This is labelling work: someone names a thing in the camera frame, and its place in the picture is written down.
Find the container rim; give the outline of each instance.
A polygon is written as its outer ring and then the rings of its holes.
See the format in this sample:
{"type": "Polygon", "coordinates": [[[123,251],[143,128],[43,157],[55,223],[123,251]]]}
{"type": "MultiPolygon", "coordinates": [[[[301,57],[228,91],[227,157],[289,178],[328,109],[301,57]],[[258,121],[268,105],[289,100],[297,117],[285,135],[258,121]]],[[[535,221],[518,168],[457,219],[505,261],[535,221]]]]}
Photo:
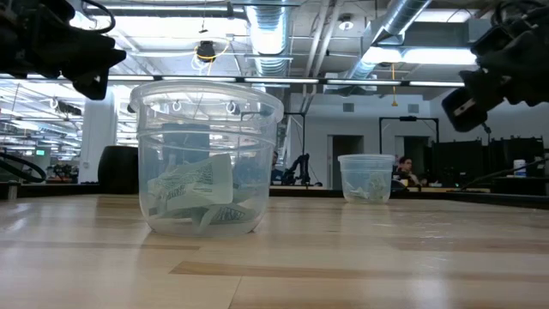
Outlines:
{"type": "Polygon", "coordinates": [[[392,154],[345,154],[337,157],[339,162],[341,161],[394,161],[395,157],[392,154]]]}
{"type": "Polygon", "coordinates": [[[130,95],[130,106],[134,111],[138,111],[139,107],[143,103],[143,98],[149,95],[156,94],[169,94],[170,92],[177,91],[184,92],[185,89],[189,90],[195,88],[204,88],[204,92],[207,93],[228,93],[233,96],[237,96],[246,100],[257,100],[262,104],[270,106],[273,108],[273,113],[270,116],[276,123],[279,123],[284,116],[284,105],[278,99],[276,99],[271,94],[266,94],[263,91],[251,88],[236,85],[234,83],[228,82],[211,82],[211,81],[198,81],[198,80],[184,80],[184,81],[160,81],[160,82],[149,82],[140,86],[137,86],[131,91],[130,95]]]}

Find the person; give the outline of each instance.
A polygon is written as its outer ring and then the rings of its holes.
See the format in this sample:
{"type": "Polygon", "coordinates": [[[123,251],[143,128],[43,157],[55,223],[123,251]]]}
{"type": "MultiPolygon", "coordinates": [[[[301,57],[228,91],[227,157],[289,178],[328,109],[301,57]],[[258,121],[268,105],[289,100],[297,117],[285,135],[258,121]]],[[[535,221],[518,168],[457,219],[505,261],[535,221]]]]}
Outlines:
{"type": "Polygon", "coordinates": [[[278,153],[273,151],[273,161],[271,162],[271,185],[274,181],[282,181],[282,175],[284,174],[281,170],[276,169],[277,161],[278,153]]]}
{"type": "Polygon", "coordinates": [[[412,173],[412,159],[410,159],[409,157],[406,157],[404,155],[398,160],[398,167],[396,168],[396,171],[405,173],[413,182],[412,184],[410,184],[411,186],[421,185],[418,177],[412,173]]]}

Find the clear plastic container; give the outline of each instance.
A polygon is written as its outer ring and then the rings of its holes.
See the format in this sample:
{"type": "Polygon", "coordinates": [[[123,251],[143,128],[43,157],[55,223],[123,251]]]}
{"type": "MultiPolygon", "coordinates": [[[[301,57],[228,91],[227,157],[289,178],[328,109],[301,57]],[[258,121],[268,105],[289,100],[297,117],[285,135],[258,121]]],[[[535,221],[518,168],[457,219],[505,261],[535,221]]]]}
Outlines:
{"type": "Polygon", "coordinates": [[[131,92],[139,139],[139,201],[156,232],[248,233],[268,202],[283,105],[221,82],[154,82],[131,92]]]}
{"type": "Polygon", "coordinates": [[[385,154],[340,155],[343,196],[350,203],[386,203],[391,194],[395,157],[385,154]]]}

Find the small plastic container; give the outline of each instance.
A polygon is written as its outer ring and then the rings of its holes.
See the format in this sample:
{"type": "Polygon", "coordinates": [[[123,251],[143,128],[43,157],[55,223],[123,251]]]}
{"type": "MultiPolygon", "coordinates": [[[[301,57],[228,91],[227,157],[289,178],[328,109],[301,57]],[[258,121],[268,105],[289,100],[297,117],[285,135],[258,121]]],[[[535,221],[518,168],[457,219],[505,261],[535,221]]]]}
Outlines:
{"type": "Polygon", "coordinates": [[[283,105],[221,82],[154,82],[131,92],[139,139],[139,202],[156,232],[248,233],[268,203],[283,105]]]}
{"type": "Polygon", "coordinates": [[[350,203],[386,203],[391,193],[393,155],[340,155],[343,196],[350,203]]]}

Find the wall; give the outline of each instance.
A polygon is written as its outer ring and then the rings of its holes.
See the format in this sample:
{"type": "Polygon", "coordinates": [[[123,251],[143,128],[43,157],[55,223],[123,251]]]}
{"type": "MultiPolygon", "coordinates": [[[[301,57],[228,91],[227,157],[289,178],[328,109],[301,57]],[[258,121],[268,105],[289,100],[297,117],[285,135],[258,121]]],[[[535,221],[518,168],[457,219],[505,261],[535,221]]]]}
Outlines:
{"type": "MultiPolygon", "coordinates": [[[[440,119],[440,141],[452,142],[456,140],[459,142],[480,138],[484,144],[487,144],[487,134],[480,126],[466,133],[454,130],[442,108],[442,100],[448,94],[449,92],[431,101],[431,115],[440,119]]],[[[529,107],[526,103],[512,106],[504,102],[488,112],[486,125],[492,129],[493,138],[543,136],[545,147],[549,148],[548,117],[549,104],[547,103],[540,103],[535,107],[529,107]]]]}
{"type": "MultiPolygon", "coordinates": [[[[377,96],[352,96],[341,98],[337,95],[317,95],[305,120],[305,152],[311,155],[309,160],[310,175],[313,182],[328,183],[328,136],[356,135],[364,137],[364,153],[379,153],[378,118],[408,116],[407,103],[420,104],[417,117],[429,117],[430,106],[419,95],[403,95],[396,98],[399,106],[391,106],[392,96],[382,99],[377,96]],[[354,113],[342,111],[341,103],[355,103],[354,113]]],[[[301,95],[293,94],[292,107],[299,109],[301,95]]],[[[302,118],[293,116],[295,121],[289,124],[289,145],[287,166],[290,166],[301,155],[302,118]]],[[[402,123],[397,120],[383,122],[383,153],[395,154],[395,139],[398,136],[435,136],[423,122],[402,123]]]]}

